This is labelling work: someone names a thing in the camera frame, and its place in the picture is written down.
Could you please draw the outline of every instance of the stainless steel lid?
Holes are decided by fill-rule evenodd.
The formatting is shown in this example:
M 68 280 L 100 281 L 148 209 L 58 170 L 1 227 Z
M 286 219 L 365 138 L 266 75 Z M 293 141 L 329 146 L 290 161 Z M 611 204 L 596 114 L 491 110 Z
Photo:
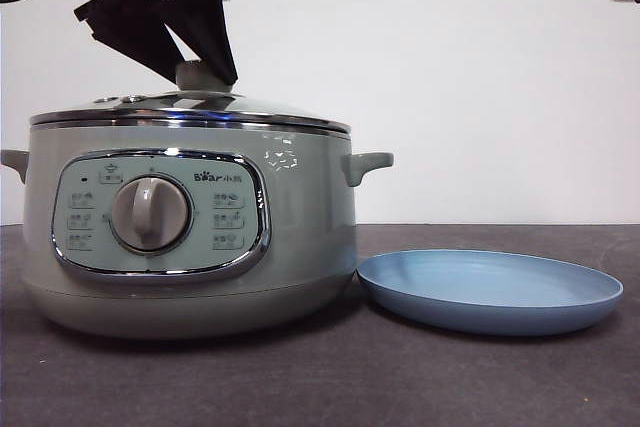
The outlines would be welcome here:
M 168 92 L 155 96 L 108 97 L 79 109 L 49 112 L 30 119 L 32 126 L 73 123 L 73 126 L 78 127 L 126 125 L 131 121 L 176 121 L 194 126 L 199 122 L 206 122 L 220 127 L 227 123 L 262 124 L 312 128 L 342 134 L 348 134 L 351 130 L 346 124 L 320 119 L 308 112 L 281 104 L 248 99 L 236 94 L 199 90 Z

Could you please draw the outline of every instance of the table surface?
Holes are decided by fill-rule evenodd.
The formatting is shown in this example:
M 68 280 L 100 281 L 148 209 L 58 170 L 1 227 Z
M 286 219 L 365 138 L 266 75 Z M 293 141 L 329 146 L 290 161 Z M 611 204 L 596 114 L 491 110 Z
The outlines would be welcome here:
M 373 305 L 354 279 L 309 317 L 230 338 L 132 342 L 43 319 L 2 235 L 2 425 L 640 425 L 640 226 L 364 225 L 359 254 L 486 249 L 600 269 L 625 285 L 600 324 L 546 338 L 468 335 Z

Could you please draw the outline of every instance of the plastic plate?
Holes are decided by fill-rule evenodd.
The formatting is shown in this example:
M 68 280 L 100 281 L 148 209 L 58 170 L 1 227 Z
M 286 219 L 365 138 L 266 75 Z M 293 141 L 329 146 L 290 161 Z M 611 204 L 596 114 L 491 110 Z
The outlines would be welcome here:
M 358 276 L 373 300 L 403 317 L 491 335 L 572 332 L 611 313 L 622 283 L 581 265 L 473 250 L 371 257 Z

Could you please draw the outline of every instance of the slow cooker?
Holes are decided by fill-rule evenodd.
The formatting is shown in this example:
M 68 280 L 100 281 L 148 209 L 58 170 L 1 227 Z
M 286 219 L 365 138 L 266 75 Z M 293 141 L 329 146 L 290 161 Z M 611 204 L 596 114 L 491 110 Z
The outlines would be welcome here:
M 84 332 L 243 332 L 336 298 L 356 267 L 353 187 L 389 153 L 349 127 L 211 91 L 104 98 L 31 119 L 22 278 Z

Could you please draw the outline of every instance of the chrome trim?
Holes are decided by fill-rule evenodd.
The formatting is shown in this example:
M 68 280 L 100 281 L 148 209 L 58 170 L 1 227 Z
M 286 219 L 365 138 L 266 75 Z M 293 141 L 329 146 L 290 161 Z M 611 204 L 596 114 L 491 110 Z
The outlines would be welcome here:
M 117 157 L 148 157 L 148 156 L 165 156 L 189 159 L 206 159 L 217 160 L 222 162 L 232 162 L 242 166 L 251 176 L 254 183 L 256 204 L 258 207 L 258 233 L 251 248 L 240 257 L 226 262 L 222 265 L 205 267 L 197 270 L 189 271 L 159 271 L 153 273 L 147 272 L 123 272 L 115 270 L 96 269 L 82 264 L 78 264 L 69 260 L 62 253 L 54 232 L 54 219 L 56 208 L 58 205 L 58 195 L 60 193 L 60 184 L 65 170 L 72 164 L 82 160 L 109 159 Z M 264 257 L 269 244 L 271 243 L 271 214 L 269 212 L 269 200 L 265 187 L 265 179 L 260 172 L 258 166 L 251 160 L 242 155 L 229 153 L 213 153 L 196 150 L 178 150 L 172 152 L 171 155 L 166 153 L 166 149 L 127 149 L 127 150 L 107 150 L 100 152 L 91 152 L 74 158 L 69 161 L 60 173 L 58 180 L 58 188 L 54 200 L 53 216 L 51 218 L 51 242 L 53 250 L 58 262 L 69 269 L 69 272 L 78 274 L 87 280 L 113 283 L 135 283 L 141 284 L 164 284 L 164 283 L 188 283 L 200 282 L 205 280 L 222 280 L 230 277 L 236 277 L 253 268 Z
M 181 109 L 175 107 L 131 108 L 116 106 L 112 109 L 67 110 L 50 112 L 31 117 L 32 126 L 74 121 L 78 127 L 91 125 L 95 121 L 122 120 L 172 120 L 216 123 L 268 124 L 273 126 L 311 127 L 348 134 L 351 128 L 346 124 L 311 117 L 279 115 L 259 112 L 235 112 L 226 110 Z
M 92 121 L 58 121 L 44 124 L 34 124 L 31 132 L 51 129 L 70 129 L 77 127 L 169 127 L 169 128 L 186 128 L 199 127 L 204 129 L 236 129 L 236 130 L 255 130 L 267 132 L 293 132 L 300 134 L 324 135 L 328 137 L 337 137 L 344 140 L 351 140 L 349 134 L 338 132 L 335 130 L 325 130 L 314 127 L 293 126 L 293 125 L 276 125 L 276 124 L 259 124 L 247 122 L 213 122 L 213 121 L 195 121 L 195 120 L 158 120 L 158 119 L 122 119 L 122 120 L 92 120 Z

